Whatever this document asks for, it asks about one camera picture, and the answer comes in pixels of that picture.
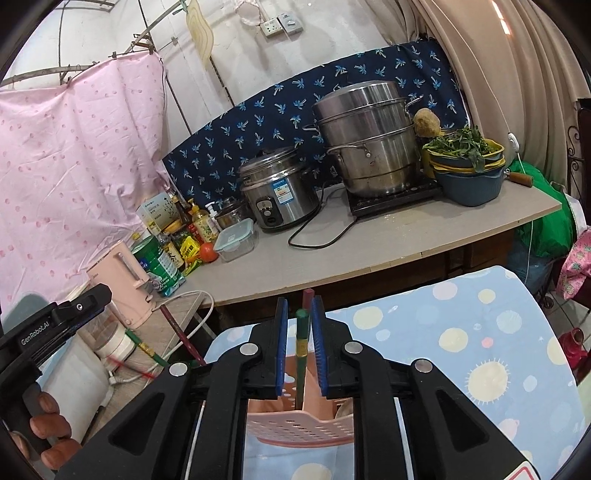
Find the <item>navy blue cloth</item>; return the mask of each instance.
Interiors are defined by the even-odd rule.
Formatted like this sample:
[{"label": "navy blue cloth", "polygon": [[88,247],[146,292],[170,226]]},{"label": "navy blue cloth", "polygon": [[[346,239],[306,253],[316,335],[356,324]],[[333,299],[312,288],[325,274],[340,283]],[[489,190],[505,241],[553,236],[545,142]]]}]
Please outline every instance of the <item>navy blue cloth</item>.
[{"label": "navy blue cloth", "polygon": [[278,83],[216,118],[164,159],[173,182],[198,205],[240,195],[238,168],[265,148],[295,145],[312,167],[315,185],[340,181],[324,139],[302,127],[314,122],[312,105],[324,95],[367,80],[392,80],[401,95],[423,100],[409,110],[429,107],[445,128],[467,123],[462,97],[443,49],[420,40],[320,65]]}]

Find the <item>screw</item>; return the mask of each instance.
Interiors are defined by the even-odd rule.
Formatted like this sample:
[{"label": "screw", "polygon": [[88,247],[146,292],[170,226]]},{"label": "screw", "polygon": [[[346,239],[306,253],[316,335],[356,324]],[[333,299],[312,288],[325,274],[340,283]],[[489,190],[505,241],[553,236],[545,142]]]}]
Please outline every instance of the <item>screw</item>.
[{"label": "screw", "polygon": [[258,347],[254,343],[245,343],[240,347],[240,353],[242,355],[254,355],[258,352]]},{"label": "screw", "polygon": [[182,377],[188,370],[189,368],[187,367],[187,364],[182,364],[180,362],[170,365],[170,368],[168,369],[173,377]]},{"label": "screw", "polygon": [[433,364],[429,360],[421,358],[414,363],[414,368],[416,368],[422,374],[428,374],[431,370],[433,370]]},{"label": "screw", "polygon": [[359,342],[347,342],[345,344],[345,352],[361,353],[361,350],[363,350],[363,345]]}]

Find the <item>green stick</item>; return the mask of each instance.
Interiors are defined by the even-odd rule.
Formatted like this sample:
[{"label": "green stick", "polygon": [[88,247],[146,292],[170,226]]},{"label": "green stick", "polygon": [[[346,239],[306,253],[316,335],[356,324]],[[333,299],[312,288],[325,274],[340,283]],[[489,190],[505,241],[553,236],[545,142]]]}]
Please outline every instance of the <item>green stick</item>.
[{"label": "green stick", "polygon": [[295,409],[301,410],[304,405],[304,385],[306,382],[306,362],[308,360],[308,336],[310,333],[310,317],[304,309],[295,313],[297,329],[295,331]]},{"label": "green stick", "polygon": [[149,347],[148,345],[146,345],[143,340],[138,337],[134,332],[132,332],[130,329],[126,329],[125,330],[125,334],[131,338],[131,341],[133,343],[136,344],[137,347],[140,348],[140,350],[143,351],[143,353],[145,353],[146,355],[148,355],[152,360],[154,360],[157,364],[161,365],[162,367],[167,367],[168,366],[168,362],[163,359],[161,356],[159,356],[159,354],[157,354],[156,352],[154,352],[154,349]]}]

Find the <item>small steel pot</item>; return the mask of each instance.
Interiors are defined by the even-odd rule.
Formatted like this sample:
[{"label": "small steel pot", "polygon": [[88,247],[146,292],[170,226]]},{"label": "small steel pot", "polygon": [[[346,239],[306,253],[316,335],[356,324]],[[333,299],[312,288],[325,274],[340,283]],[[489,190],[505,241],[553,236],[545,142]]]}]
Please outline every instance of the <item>small steel pot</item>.
[{"label": "small steel pot", "polygon": [[247,218],[256,221],[250,205],[248,205],[246,200],[224,201],[222,205],[224,208],[216,215],[217,223],[222,229],[226,229]]}]

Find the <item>pot handle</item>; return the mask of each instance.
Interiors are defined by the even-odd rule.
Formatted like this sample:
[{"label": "pot handle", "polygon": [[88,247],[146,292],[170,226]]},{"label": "pot handle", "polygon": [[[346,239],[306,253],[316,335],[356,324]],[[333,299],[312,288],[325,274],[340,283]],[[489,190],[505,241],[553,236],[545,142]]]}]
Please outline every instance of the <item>pot handle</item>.
[{"label": "pot handle", "polygon": [[337,150],[341,150],[342,148],[363,148],[365,150],[365,156],[367,158],[371,158],[371,152],[368,150],[368,148],[364,145],[339,145],[338,147],[330,147],[327,151],[326,154],[330,155],[332,152],[335,152]]},{"label": "pot handle", "polygon": [[316,133],[320,133],[320,130],[318,130],[318,127],[316,126],[316,124],[308,124],[308,125],[304,125],[301,128],[304,132],[316,132]]},{"label": "pot handle", "polygon": [[423,100],[423,97],[424,97],[424,95],[420,95],[420,96],[416,97],[414,100],[411,100],[410,102],[407,102],[407,103],[404,105],[404,109],[406,110],[406,113],[407,113],[407,115],[408,115],[409,117],[411,117],[411,118],[412,118],[412,115],[411,115],[411,114],[410,114],[410,112],[408,111],[408,107],[410,107],[411,105],[414,105],[415,103],[417,103],[417,102],[419,102],[419,101]]}]

